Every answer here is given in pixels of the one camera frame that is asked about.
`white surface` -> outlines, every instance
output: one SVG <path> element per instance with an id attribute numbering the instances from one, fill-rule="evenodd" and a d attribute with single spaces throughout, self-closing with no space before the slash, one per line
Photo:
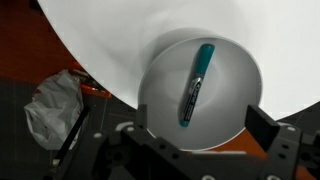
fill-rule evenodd
<path id="1" fill-rule="evenodd" d="M 211 30 L 249 50 L 262 71 L 261 107 L 271 117 L 285 117 L 320 99 L 318 0 L 39 2 L 73 56 L 132 107 L 153 56 L 150 42 L 183 27 Z"/>
<path id="2" fill-rule="evenodd" d="M 179 120 L 184 91 L 199 48 L 215 46 L 190 124 Z M 248 104 L 259 104 L 261 76 L 252 57 L 240 46 L 216 36 L 177 43 L 161 53 L 147 70 L 139 104 L 147 105 L 147 129 L 183 150 L 211 149 L 244 129 Z"/>

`teal marker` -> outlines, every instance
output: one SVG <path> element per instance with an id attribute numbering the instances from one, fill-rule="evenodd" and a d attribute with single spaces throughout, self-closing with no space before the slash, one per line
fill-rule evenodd
<path id="1" fill-rule="evenodd" d="M 182 127 L 189 126 L 201 84 L 209 66 L 214 48 L 215 47 L 211 44 L 204 44 L 199 49 L 195 62 L 194 79 L 191 81 L 189 92 L 187 93 L 187 97 L 185 97 L 185 104 L 182 106 L 183 111 L 180 118 L 180 124 Z"/>

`plastic bag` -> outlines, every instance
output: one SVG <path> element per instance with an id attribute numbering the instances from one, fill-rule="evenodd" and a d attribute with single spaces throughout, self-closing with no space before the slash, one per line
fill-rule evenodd
<path id="1" fill-rule="evenodd" d="M 60 149 L 83 109 L 79 79 L 67 70 L 45 79 L 24 109 L 35 140 L 47 150 Z"/>

